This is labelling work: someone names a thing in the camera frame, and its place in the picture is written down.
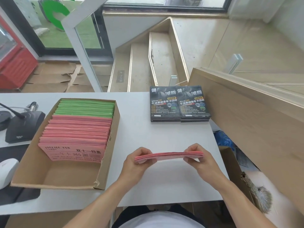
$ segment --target white desk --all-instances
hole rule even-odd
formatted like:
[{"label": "white desk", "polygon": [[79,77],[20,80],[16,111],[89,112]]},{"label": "white desk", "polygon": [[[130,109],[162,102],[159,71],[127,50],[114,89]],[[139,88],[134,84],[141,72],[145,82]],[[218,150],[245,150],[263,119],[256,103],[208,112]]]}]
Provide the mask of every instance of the white desk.
[{"label": "white desk", "polygon": [[[39,93],[0,94],[0,102],[24,107],[32,101],[48,113],[60,98],[99,98],[117,101],[120,124],[116,137],[107,188],[118,178],[126,156],[140,146],[152,152],[183,151],[197,142],[212,153],[220,169],[227,175],[211,126],[208,122],[150,122],[149,93]],[[0,132],[0,147],[5,131]],[[0,215],[82,209],[102,191],[41,190],[39,198],[0,206]],[[220,194],[204,182],[195,169],[182,159],[157,162],[142,180],[129,191],[119,206],[221,200]]]}]

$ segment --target glass door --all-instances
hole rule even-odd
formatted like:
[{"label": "glass door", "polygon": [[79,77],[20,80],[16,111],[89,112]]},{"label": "glass door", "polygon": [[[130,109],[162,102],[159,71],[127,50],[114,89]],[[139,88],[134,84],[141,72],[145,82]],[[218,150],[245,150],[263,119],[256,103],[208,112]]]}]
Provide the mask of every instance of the glass door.
[{"label": "glass door", "polygon": [[[60,21],[84,0],[0,0],[0,6],[39,56],[75,55]],[[78,32],[89,56],[110,56],[102,10],[83,21]]]}]

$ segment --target open cardboard box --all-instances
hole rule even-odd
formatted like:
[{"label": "open cardboard box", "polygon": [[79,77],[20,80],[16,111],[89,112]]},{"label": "open cardboard box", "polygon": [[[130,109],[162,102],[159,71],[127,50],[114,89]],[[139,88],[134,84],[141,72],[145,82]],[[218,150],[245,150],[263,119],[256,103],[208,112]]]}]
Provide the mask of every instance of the open cardboard box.
[{"label": "open cardboard box", "polygon": [[219,151],[224,161],[230,181],[232,181],[244,195],[256,206],[250,190],[246,183],[241,179],[242,170],[237,159],[234,156],[232,149],[228,146],[219,146]]},{"label": "open cardboard box", "polygon": [[32,142],[28,146],[18,169],[16,170],[11,186],[25,188],[48,189],[105,189],[120,114],[115,100],[90,99],[115,103],[111,131],[101,164],[82,161],[51,161],[38,146],[48,121],[52,118],[60,100],[51,109],[49,114],[37,130]]},{"label": "open cardboard box", "polygon": [[33,214],[16,214],[5,216],[0,221],[2,228],[62,228],[72,218],[74,218],[80,210],[55,211]]}]

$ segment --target person's right hand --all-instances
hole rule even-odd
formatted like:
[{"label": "person's right hand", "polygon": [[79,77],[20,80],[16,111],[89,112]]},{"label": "person's right hand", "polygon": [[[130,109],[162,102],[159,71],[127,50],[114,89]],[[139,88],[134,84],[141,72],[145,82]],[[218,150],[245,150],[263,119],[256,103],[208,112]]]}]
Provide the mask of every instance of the person's right hand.
[{"label": "person's right hand", "polygon": [[224,188],[226,182],[229,180],[220,170],[211,153],[197,143],[189,146],[184,152],[189,151],[201,151],[204,153],[204,157],[201,157],[199,162],[188,157],[184,157],[184,161],[193,166],[197,170],[200,177],[205,182],[209,183],[213,188],[218,191]]}]

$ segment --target white mouse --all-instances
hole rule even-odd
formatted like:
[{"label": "white mouse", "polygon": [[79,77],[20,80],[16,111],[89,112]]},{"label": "white mouse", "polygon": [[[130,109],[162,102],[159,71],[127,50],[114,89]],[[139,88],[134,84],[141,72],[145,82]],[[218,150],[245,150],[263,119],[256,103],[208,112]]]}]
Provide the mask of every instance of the white mouse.
[{"label": "white mouse", "polygon": [[18,160],[14,158],[0,162],[0,190],[6,187],[12,181],[18,165]]}]

